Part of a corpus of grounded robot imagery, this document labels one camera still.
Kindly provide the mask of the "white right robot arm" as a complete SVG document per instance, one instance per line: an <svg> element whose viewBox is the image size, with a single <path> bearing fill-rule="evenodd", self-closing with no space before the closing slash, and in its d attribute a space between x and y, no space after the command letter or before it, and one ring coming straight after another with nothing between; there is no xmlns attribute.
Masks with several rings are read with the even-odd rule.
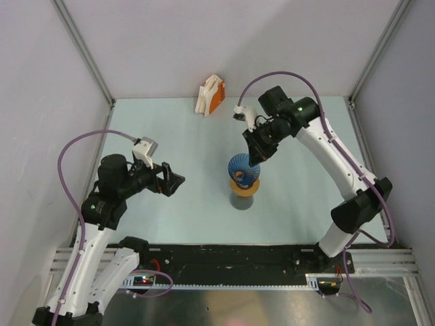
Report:
<svg viewBox="0 0 435 326"><path fill-rule="evenodd" d="M247 123L243 137L248 146L249 165L267 161L282 140L293 137L319 160L343 198L331 210L332 224L318 243L320 251L314 255L315 267L330 272L338 265L338 254L360 227L381 212L392 183L386 177L377 178L352 156L312 98L293 101L281 87L275 86L258 101L267 115L265 122L258 122L252 107L237 105L233 115Z"/></svg>

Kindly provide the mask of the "blue glass dripper cone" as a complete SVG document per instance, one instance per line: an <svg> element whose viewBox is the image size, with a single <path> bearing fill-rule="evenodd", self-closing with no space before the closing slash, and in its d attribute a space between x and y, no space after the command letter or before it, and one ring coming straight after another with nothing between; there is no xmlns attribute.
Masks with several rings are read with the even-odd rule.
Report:
<svg viewBox="0 0 435 326"><path fill-rule="evenodd" d="M260 166L250 166L249 155L247 153L238 153L228 163L228 174L237 186L247 189L259 179Z"/></svg>

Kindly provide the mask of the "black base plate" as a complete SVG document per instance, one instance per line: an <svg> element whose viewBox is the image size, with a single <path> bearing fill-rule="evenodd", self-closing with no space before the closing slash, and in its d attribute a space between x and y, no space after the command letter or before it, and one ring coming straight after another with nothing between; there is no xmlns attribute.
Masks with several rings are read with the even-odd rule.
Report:
<svg viewBox="0 0 435 326"><path fill-rule="evenodd" d="M350 253L329 258L316 244L149 244L142 268L158 262L177 286L261 287L305 285L306 274L353 274Z"/></svg>

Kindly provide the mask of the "aluminium frame rail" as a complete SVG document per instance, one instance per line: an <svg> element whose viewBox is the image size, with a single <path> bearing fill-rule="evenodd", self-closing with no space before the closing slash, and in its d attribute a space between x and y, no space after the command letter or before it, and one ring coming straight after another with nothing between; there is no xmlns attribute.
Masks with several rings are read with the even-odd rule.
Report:
<svg viewBox="0 0 435 326"><path fill-rule="evenodd" d="M111 260L114 258L116 251L117 248L108 248L104 251L96 271L97 274L100 274L109 265ZM72 248L57 249L50 268L50 275L63 275L69 262L69 258L71 257L71 253Z"/></svg>

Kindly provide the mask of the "orange filter box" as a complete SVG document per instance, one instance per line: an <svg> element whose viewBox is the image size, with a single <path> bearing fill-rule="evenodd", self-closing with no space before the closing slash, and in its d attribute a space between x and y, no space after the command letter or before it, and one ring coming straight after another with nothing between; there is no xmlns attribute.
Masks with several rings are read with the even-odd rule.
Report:
<svg viewBox="0 0 435 326"><path fill-rule="evenodd" d="M226 97L226 84L225 81L222 80L219 84L215 83L216 88L213 88L213 95L211 97L209 103L208 114L211 115L219 105L222 104Z"/></svg>

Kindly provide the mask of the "white paper coffee filters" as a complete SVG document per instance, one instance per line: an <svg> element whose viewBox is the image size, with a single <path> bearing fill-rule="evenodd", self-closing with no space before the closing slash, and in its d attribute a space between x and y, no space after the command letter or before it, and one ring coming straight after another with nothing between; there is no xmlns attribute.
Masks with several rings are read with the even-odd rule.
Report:
<svg viewBox="0 0 435 326"><path fill-rule="evenodd" d="M195 112L203 116L209 116L209 103L214 93L213 88L216 88L215 83L219 84L222 81L216 74L211 75L205 81L205 84L200 87L198 99L195 106Z"/></svg>

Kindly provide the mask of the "glass beaker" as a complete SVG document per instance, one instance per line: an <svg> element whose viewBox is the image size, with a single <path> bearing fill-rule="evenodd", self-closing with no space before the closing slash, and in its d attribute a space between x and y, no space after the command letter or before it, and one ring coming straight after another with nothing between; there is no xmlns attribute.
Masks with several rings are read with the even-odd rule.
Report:
<svg viewBox="0 0 435 326"><path fill-rule="evenodd" d="M230 203L235 209L245 211L253 205L254 197L243 197L232 193L230 196Z"/></svg>

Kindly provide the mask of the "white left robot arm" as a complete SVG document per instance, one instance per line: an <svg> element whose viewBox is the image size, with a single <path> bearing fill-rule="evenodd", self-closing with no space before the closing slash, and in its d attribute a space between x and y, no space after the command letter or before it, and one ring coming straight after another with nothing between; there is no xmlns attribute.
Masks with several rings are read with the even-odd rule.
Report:
<svg viewBox="0 0 435 326"><path fill-rule="evenodd" d="M151 164L122 154L105 156L98 179L81 207L77 238L53 297L35 311L34 325L101 325L112 297L133 271L151 262L146 240L124 238L109 265L98 273L102 255L127 210L126 201L145 189L167 197L185 181L168 163Z"/></svg>

